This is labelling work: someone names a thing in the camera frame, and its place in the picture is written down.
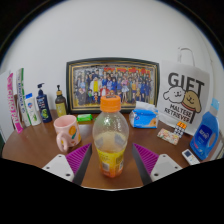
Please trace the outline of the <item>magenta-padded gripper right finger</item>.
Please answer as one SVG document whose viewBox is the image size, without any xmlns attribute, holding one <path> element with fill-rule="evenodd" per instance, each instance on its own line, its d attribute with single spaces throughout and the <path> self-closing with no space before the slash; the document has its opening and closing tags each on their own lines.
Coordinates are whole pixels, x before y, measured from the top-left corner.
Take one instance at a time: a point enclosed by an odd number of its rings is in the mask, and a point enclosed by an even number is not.
<svg viewBox="0 0 224 224">
<path fill-rule="evenodd" d="M 182 169 L 167 154 L 158 155 L 136 143 L 132 145 L 132 154 L 143 185 L 152 183 Z"/>
</svg>

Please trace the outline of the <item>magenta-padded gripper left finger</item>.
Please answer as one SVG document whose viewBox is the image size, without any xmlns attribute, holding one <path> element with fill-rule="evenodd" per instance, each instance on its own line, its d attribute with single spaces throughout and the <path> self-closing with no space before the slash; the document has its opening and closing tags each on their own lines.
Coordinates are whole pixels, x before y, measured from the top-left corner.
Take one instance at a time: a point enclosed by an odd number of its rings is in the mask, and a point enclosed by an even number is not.
<svg viewBox="0 0 224 224">
<path fill-rule="evenodd" d="M 67 155 L 58 154 L 43 170 L 81 185 L 92 154 L 92 144 L 84 145 Z"/>
</svg>

